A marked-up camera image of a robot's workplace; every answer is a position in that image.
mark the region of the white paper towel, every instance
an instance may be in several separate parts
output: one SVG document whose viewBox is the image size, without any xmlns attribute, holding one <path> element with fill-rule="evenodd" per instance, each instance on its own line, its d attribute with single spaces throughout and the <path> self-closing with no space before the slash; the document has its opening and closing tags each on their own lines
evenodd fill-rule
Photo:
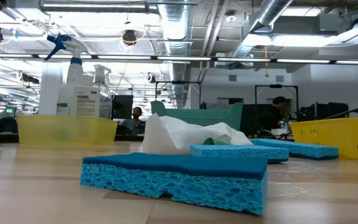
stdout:
<svg viewBox="0 0 358 224">
<path fill-rule="evenodd" d="M 142 146 L 146 153 L 189 154 L 190 145 L 202 144 L 207 138 L 233 145 L 252 145 L 244 133 L 225 123 L 202 127 L 169 116 L 160 118 L 153 114 L 147 120 Z"/>
</svg>

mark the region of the wooden table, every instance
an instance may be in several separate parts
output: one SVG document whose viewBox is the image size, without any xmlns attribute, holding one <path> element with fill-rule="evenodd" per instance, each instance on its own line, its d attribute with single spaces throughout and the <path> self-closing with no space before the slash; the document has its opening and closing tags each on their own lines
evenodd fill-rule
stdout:
<svg viewBox="0 0 358 224">
<path fill-rule="evenodd" d="M 0 223 L 358 223 L 357 160 L 291 158 L 269 165 L 262 217 L 79 184 L 83 156 L 141 150 L 139 142 L 93 147 L 0 144 Z"/>
</svg>

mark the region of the white wall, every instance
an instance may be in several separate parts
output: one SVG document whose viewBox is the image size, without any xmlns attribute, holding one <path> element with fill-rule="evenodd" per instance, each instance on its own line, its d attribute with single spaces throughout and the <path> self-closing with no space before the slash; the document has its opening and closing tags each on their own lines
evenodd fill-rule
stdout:
<svg viewBox="0 0 358 224">
<path fill-rule="evenodd" d="M 295 99 L 291 92 L 286 88 L 271 89 L 271 88 L 258 88 L 258 103 L 269 103 L 268 99 L 277 96 L 284 96 L 288 99 Z M 243 87 L 218 87 L 218 86 L 204 86 L 201 92 L 201 101 L 205 103 L 217 103 L 218 98 L 243 98 L 244 104 L 255 103 L 255 88 L 254 86 Z"/>
<path fill-rule="evenodd" d="M 300 106 L 318 103 L 347 103 L 358 107 L 358 66 L 307 65 L 292 73 L 300 89 Z"/>
<path fill-rule="evenodd" d="M 292 84 L 291 73 L 287 73 L 284 69 L 269 69 L 268 74 L 269 77 L 265 77 L 266 70 L 264 69 L 258 70 L 257 72 L 253 69 L 233 71 L 215 68 L 209 69 L 202 86 L 201 102 L 217 103 L 218 98 L 243 98 L 244 104 L 253 104 L 255 103 L 255 85 Z M 228 75 L 237 75 L 237 81 L 230 82 Z M 277 83 L 276 75 L 283 75 L 284 82 Z M 196 76 L 198 76 L 198 69 L 194 68 L 192 70 L 193 81 L 196 80 Z M 269 99 L 284 96 L 288 99 L 294 99 L 291 104 L 295 105 L 295 89 L 290 88 L 290 90 L 293 93 L 286 88 L 271 89 L 268 87 L 259 87 L 258 103 L 270 103 L 271 101 L 269 101 Z"/>
</svg>

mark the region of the dark hair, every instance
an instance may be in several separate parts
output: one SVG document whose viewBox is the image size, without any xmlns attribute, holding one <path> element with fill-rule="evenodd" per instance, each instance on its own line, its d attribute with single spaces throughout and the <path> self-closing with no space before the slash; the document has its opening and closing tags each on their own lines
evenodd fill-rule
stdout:
<svg viewBox="0 0 358 224">
<path fill-rule="evenodd" d="M 275 105 L 277 105 L 279 103 L 285 103 L 285 102 L 287 102 L 287 99 L 285 99 L 284 96 L 278 96 L 273 99 L 273 104 L 275 104 Z"/>
<path fill-rule="evenodd" d="M 141 113 L 141 114 L 143 113 L 142 108 L 140 108 L 140 107 L 137 106 L 137 107 L 134 108 L 134 110 L 135 110 L 135 109 L 140 110 L 140 113 Z"/>
</svg>

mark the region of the blue spray nozzle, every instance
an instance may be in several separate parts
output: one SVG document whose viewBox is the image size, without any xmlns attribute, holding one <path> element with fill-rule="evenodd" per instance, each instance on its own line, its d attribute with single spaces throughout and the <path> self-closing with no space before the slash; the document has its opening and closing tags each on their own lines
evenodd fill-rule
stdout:
<svg viewBox="0 0 358 224">
<path fill-rule="evenodd" d="M 64 45 L 64 41 L 71 40 L 71 37 L 67 34 L 65 35 L 57 35 L 57 37 L 49 35 L 47 37 L 47 40 L 55 43 L 56 47 L 51 51 L 51 53 L 48 55 L 48 57 L 45 58 L 45 60 L 50 59 L 56 52 L 59 50 L 66 50 L 66 46 Z"/>
</svg>

